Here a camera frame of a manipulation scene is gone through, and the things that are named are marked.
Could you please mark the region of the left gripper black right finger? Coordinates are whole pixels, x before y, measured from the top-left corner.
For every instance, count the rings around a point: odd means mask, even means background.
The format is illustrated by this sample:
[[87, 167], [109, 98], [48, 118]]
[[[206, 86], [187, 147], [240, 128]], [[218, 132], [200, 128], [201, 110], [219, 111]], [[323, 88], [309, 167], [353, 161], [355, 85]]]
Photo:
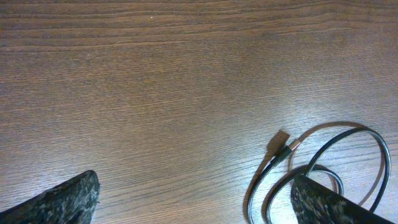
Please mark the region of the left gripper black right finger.
[[393, 224], [304, 175], [294, 179], [290, 198], [299, 223]]

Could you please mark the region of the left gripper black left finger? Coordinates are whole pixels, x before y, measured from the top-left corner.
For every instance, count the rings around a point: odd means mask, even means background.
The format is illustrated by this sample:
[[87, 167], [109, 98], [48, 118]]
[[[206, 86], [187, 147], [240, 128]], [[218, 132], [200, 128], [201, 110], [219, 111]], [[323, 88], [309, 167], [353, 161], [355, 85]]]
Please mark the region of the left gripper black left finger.
[[99, 196], [98, 176], [87, 170], [1, 212], [1, 223], [90, 224]]

